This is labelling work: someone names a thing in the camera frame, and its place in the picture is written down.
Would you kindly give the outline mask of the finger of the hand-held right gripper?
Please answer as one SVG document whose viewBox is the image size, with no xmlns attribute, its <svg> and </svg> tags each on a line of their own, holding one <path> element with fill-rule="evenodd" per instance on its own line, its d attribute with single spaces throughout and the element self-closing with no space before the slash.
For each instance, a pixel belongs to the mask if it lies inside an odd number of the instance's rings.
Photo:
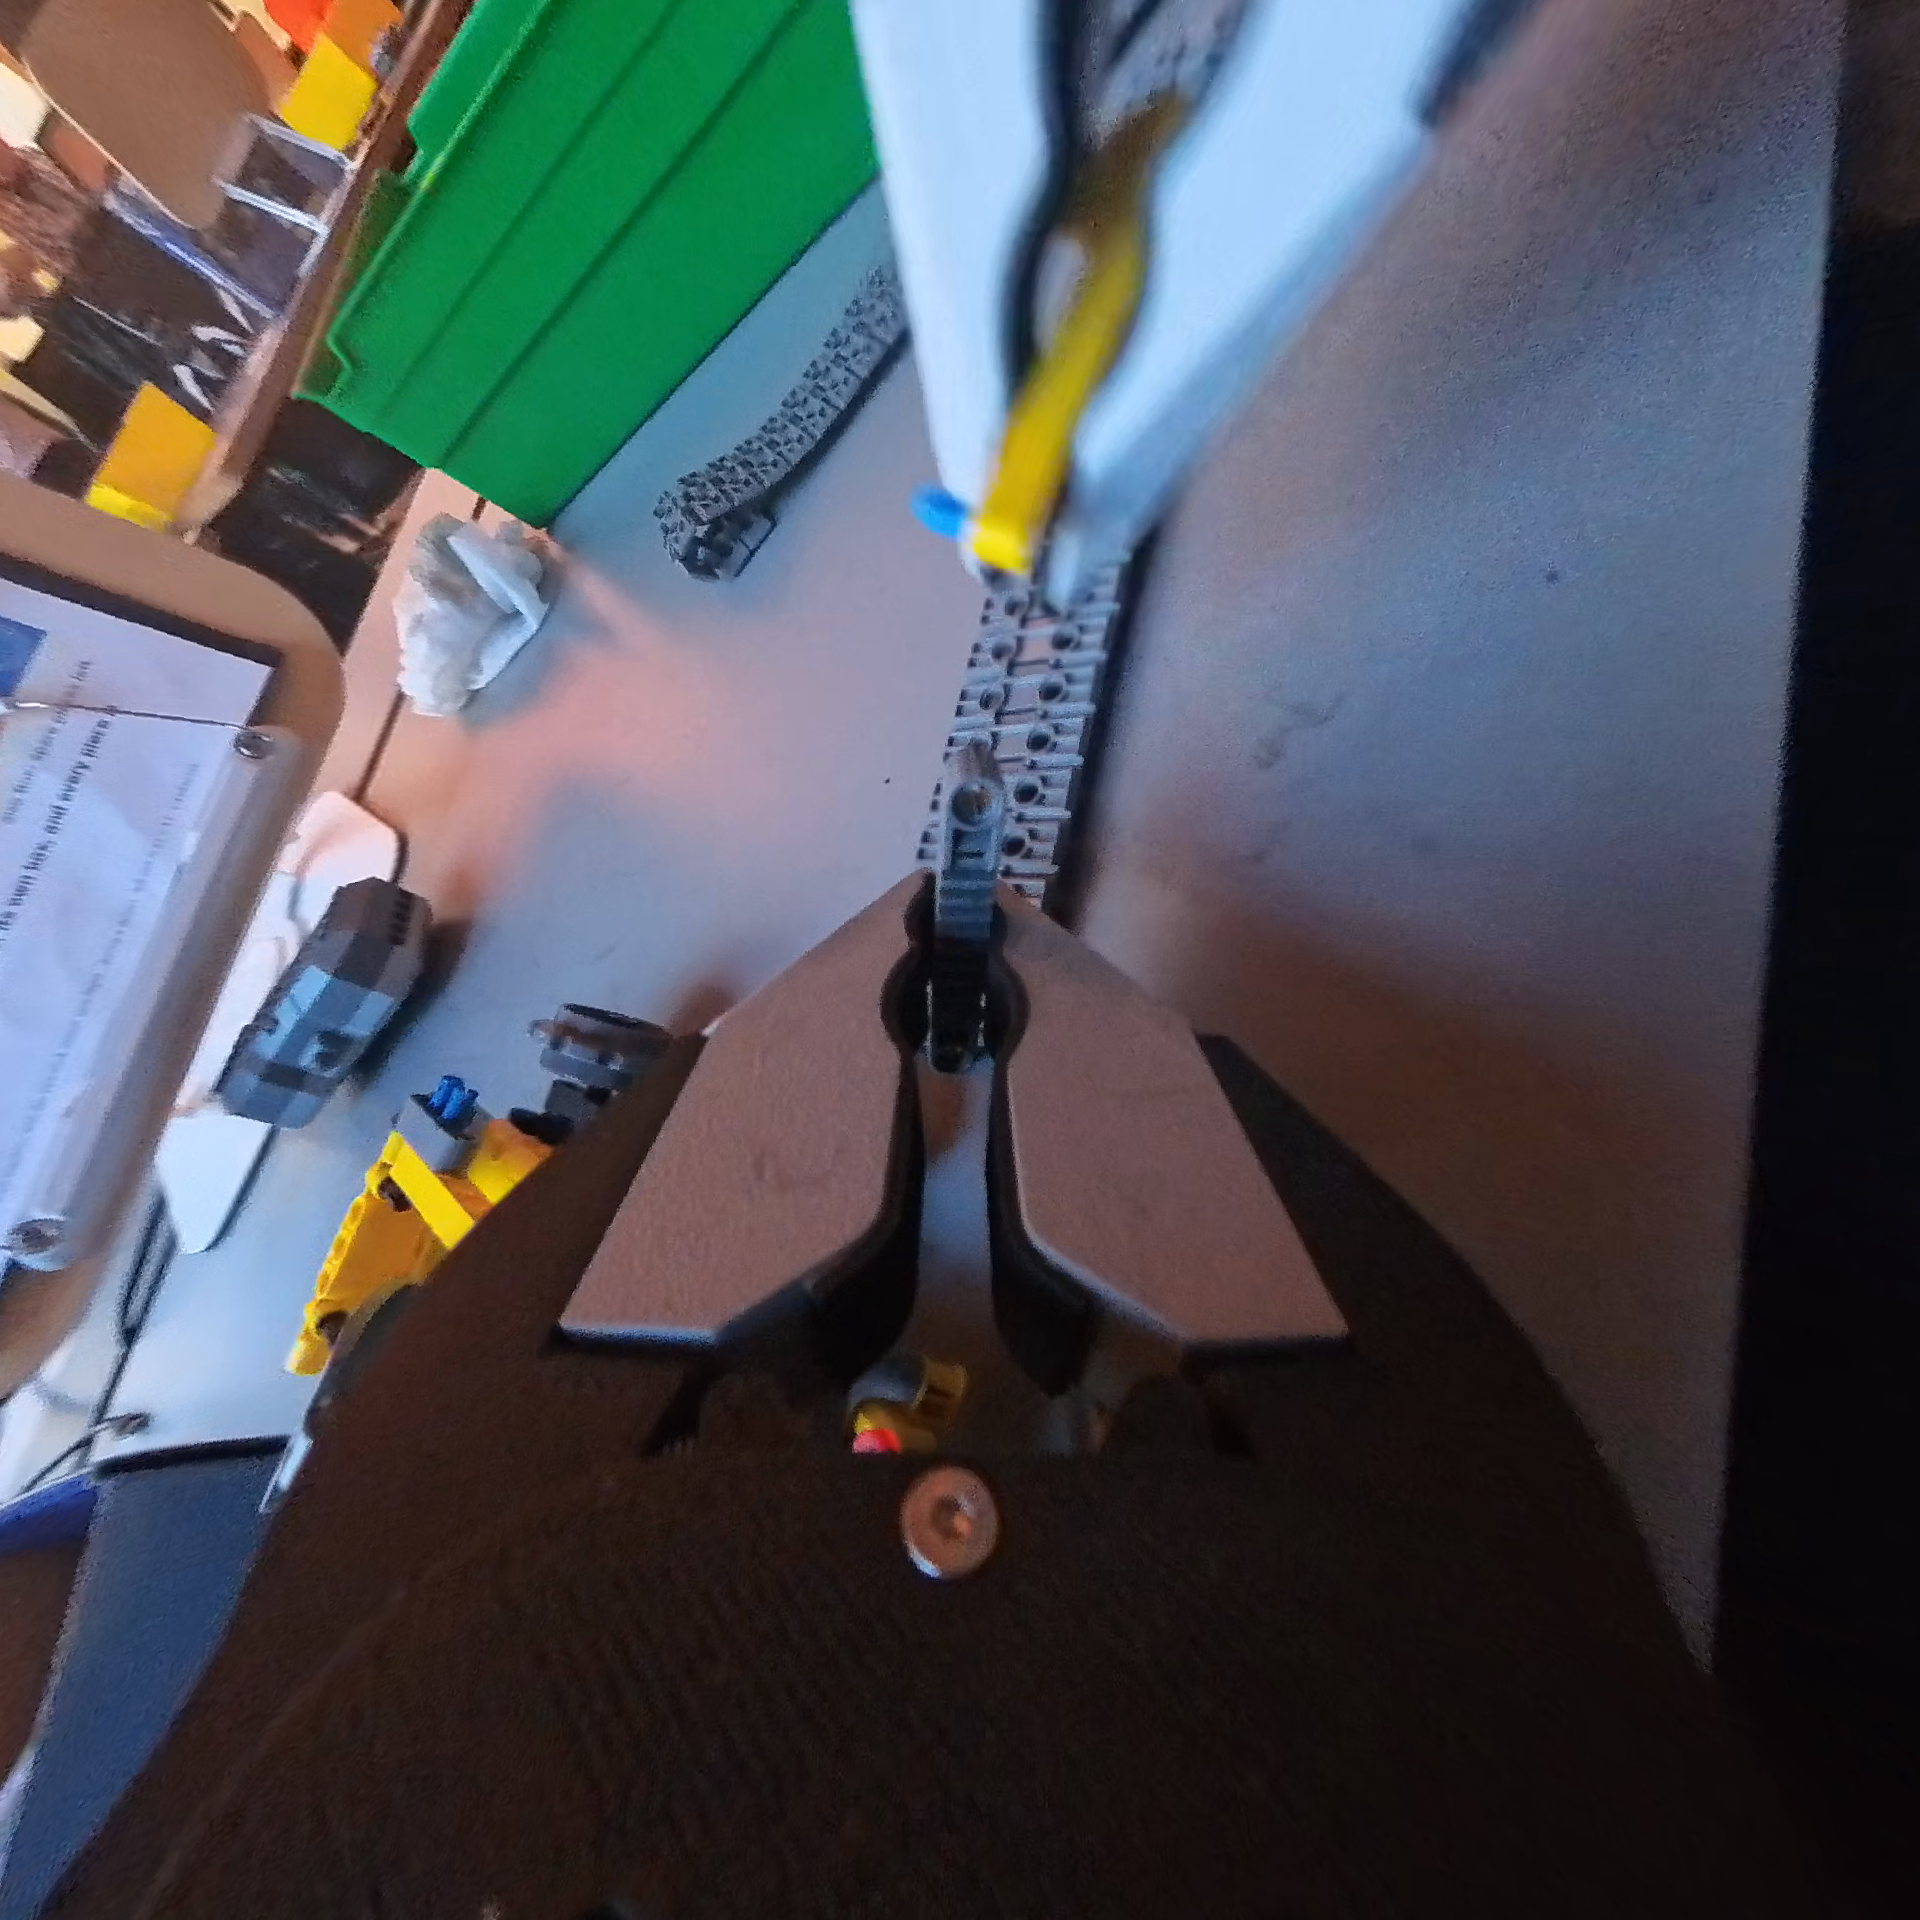
<svg viewBox="0 0 1920 1920">
<path fill-rule="evenodd" d="M 1121 195 L 1138 292 L 1037 565 L 1053 602 L 1164 513 L 1403 199 L 1519 6 L 1089 5 L 1087 26 L 1078 133 L 1098 151 L 1148 120 L 1153 145 Z"/>
<path fill-rule="evenodd" d="M 1067 163 L 1084 5 L 852 3 L 938 485 L 988 500 Z"/>
</svg>

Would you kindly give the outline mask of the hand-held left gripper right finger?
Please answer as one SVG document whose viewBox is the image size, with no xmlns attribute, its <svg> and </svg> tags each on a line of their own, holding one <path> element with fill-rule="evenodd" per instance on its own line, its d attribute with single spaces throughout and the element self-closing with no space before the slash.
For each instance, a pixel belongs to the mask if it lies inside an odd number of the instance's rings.
<svg viewBox="0 0 1920 1920">
<path fill-rule="evenodd" d="M 1340 1345 L 1347 1320 L 1184 1017 L 1025 901 L 999 954 L 1015 1243 L 1173 1353 Z"/>
</svg>

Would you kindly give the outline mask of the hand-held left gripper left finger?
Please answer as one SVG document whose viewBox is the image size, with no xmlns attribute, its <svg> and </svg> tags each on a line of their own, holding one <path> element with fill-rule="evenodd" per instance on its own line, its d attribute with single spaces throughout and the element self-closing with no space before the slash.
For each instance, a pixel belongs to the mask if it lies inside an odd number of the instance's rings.
<svg viewBox="0 0 1920 1920">
<path fill-rule="evenodd" d="M 918 1075 L 889 1008 L 925 877 L 901 877 L 707 1031 L 559 1331 L 735 1347 L 830 1294 L 916 1195 Z"/>
</svg>

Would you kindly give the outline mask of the yellow beam with blue pin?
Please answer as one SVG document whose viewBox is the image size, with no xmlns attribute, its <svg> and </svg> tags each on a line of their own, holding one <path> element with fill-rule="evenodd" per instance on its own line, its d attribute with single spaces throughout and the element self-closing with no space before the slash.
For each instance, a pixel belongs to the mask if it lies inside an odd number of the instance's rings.
<svg viewBox="0 0 1920 1920">
<path fill-rule="evenodd" d="M 916 516 L 949 534 L 981 581 L 1034 585 L 1042 575 L 1079 429 L 1139 319 L 1150 188 L 1187 117 L 1185 97 L 1164 91 L 1076 158 L 1029 265 L 1029 355 L 981 500 L 940 488 L 916 495 Z"/>
</svg>

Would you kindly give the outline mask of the grey brick track strip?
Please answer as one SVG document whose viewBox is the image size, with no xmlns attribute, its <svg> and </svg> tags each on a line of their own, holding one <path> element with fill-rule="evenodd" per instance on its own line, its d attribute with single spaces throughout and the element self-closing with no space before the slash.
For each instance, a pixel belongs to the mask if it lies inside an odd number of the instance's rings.
<svg viewBox="0 0 1920 1920">
<path fill-rule="evenodd" d="M 1082 5 L 1084 50 L 1070 109 L 1067 161 L 1048 227 L 1082 156 L 1151 97 L 1173 91 L 1190 123 L 1234 50 L 1250 5 Z M 1058 890 L 1082 785 L 1098 744 L 1101 686 L 1123 628 L 1131 562 L 1099 565 L 1089 585 L 1050 596 L 1035 583 L 983 581 L 983 602 L 945 738 L 945 758 L 980 738 L 1005 785 L 997 893 L 1043 907 Z M 920 863 L 932 875 L 945 769 L 932 794 Z"/>
<path fill-rule="evenodd" d="M 651 513 L 665 558 L 702 585 L 740 577 L 776 530 L 781 500 L 883 383 L 906 338 L 900 269 L 885 259 L 859 280 L 778 407 L 660 493 Z"/>
</svg>

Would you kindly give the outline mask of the yellow brick tracked vehicle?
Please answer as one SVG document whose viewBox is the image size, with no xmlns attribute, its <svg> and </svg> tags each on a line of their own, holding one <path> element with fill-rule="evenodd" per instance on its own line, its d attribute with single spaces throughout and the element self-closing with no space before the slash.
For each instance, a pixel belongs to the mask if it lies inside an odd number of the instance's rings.
<svg viewBox="0 0 1920 1920">
<path fill-rule="evenodd" d="M 443 1075 L 398 1110 L 318 1269 L 284 1368 L 323 1375 L 343 1333 L 387 1296 L 425 1285 L 441 1262 L 529 1181 L 612 1089 L 576 1079 L 548 1084 L 540 1109 L 490 1112 L 477 1089 Z M 932 1452 L 959 1412 L 967 1371 L 934 1356 L 883 1361 L 849 1388 L 846 1433 L 853 1455 Z"/>
</svg>

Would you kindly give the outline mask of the grey toothed rack piece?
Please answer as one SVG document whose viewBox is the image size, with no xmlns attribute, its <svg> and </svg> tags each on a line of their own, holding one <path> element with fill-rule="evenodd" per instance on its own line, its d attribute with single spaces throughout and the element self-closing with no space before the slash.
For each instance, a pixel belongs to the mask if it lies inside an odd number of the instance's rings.
<svg viewBox="0 0 1920 1920">
<path fill-rule="evenodd" d="M 967 1073 L 988 1036 L 1005 803 L 990 744 L 957 742 L 943 764 L 924 947 L 924 1052 L 945 1076 Z"/>
</svg>

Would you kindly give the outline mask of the grey brick block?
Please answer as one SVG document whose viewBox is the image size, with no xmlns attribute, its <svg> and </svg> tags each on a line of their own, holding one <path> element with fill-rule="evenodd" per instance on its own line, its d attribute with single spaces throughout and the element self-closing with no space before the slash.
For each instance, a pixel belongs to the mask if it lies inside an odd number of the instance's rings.
<svg viewBox="0 0 1920 1920">
<path fill-rule="evenodd" d="M 339 887 L 241 1028 L 217 1109 L 276 1130 L 319 1116 L 419 982 L 432 924 L 428 901 L 395 881 Z"/>
</svg>

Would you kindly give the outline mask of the grey desk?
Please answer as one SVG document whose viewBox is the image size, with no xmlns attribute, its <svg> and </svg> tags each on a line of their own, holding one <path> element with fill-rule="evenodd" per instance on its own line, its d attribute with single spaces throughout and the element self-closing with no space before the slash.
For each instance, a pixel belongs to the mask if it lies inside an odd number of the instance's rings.
<svg viewBox="0 0 1920 1920">
<path fill-rule="evenodd" d="M 1229 1036 L 1500 1296 L 1712 1645 L 1843 5 L 1541 5 L 1194 470 L 1148 557 L 1078 926 Z M 920 530 L 910 356 L 727 588 L 651 506 L 808 360 L 857 204 L 566 511 L 460 721 L 363 631 L 323 787 L 406 841 L 449 973 L 265 1152 L 118 1353 L 4 1411 L 61 1458 L 279 1439 L 391 1112 L 524 1098 L 586 1000 L 704 1024 L 912 865 L 980 613 Z"/>
</svg>

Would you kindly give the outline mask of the grey sprocket wheel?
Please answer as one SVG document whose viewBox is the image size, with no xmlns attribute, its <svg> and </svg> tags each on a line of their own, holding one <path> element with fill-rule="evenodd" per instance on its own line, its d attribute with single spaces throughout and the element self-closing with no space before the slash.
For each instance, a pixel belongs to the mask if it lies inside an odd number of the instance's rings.
<svg viewBox="0 0 1920 1920">
<path fill-rule="evenodd" d="M 642 1080 L 665 1054 L 672 1033 L 651 1021 L 566 1002 L 532 1021 L 545 1093 L 540 1114 L 570 1126 L 586 1124 L 612 1098 Z"/>
</svg>

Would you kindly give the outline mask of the green plastic bin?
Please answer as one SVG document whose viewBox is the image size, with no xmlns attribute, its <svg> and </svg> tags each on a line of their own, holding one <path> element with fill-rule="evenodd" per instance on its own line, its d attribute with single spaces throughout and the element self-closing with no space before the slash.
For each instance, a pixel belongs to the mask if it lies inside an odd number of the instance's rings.
<svg viewBox="0 0 1920 1920">
<path fill-rule="evenodd" d="M 844 3 L 472 5 L 300 396 L 549 527 L 876 181 Z"/>
</svg>

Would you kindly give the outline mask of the metal clip bar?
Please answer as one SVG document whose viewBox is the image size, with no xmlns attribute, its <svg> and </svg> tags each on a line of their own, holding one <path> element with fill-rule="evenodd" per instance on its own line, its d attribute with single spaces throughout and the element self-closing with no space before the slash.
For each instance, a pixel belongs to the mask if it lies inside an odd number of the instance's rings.
<svg viewBox="0 0 1920 1920">
<path fill-rule="evenodd" d="M 94 1258 L 147 1170 L 312 774 L 296 733 L 4 721 L 4 1261 Z"/>
</svg>

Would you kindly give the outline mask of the crumpled white tissue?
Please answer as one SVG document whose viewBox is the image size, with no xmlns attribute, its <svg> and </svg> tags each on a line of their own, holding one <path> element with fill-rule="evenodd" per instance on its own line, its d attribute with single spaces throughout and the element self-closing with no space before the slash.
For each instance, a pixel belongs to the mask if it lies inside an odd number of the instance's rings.
<svg viewBox="0 0 1920 1920">
<path fill-rule="evenodd" d="M 395 689 L 422 719 L 453 719 L 526 650 L 552 613 L 540 532 L 516 518 L 432 516 L 394 598 Z"/>
</svg>

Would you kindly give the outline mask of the wooden document board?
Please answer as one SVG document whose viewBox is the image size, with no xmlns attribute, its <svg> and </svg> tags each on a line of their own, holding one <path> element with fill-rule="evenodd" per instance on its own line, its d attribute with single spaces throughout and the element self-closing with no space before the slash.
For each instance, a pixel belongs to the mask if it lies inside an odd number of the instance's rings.
<svg viewBox="0 0 1920 1920">
<path fill-rule="evenodd" d="M 201 913 L 162 977 L 150 1031 L 131 1046 L 106 1138 L 106 1201 L 94 1243 L 82 1261 L 4 1276 L 1 1400 L 12 1402 L 75 1331 L 104 1278 L 109 1245 L 153 1160 L 279 836 L 339 726 L 343 668 L 321 623 L 287 588 L 201 546 L 12 477 L 1 481 L 1 552 L 7 570 L 27 565 L 51 573 L 66 601 L 102 595 L 128 602 L 147 627 L 203 628 L 227 653 L 265 653 L 273 666 L 251 715 L 272 740 L 264 791 L 213 868 Z"/>
</svg>

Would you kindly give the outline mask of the dark blue cardboard box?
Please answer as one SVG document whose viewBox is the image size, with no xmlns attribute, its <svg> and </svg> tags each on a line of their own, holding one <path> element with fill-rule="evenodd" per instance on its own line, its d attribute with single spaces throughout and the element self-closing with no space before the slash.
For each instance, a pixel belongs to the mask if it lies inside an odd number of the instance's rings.
<svg viewBox="0 0 1920 1920">
<path fill-rule="evenodd" d="M 282 1440 L 159 1450 L 4 1509 L 4 1854 L 74 1854 L 219 1645 Z"/>
</svg>

